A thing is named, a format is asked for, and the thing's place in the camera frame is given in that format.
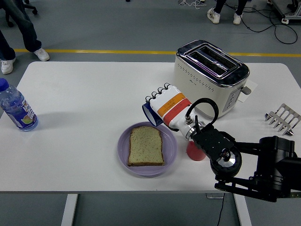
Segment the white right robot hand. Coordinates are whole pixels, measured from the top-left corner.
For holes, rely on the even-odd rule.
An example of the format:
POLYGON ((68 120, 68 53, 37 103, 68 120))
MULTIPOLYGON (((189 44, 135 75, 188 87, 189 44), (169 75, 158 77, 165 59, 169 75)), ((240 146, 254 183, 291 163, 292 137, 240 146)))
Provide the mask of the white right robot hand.
POLYGON ((142 110, 149 122, 157 127, 165 124, 170 130, 180 131, 184 137, 188 137, 188 132, 194 126, 195 111, 190 115, 186 113, 192 103, 176 87, 165 83, 164 87, 152 92, 146 97, 146 103, 142 105, 142 110))

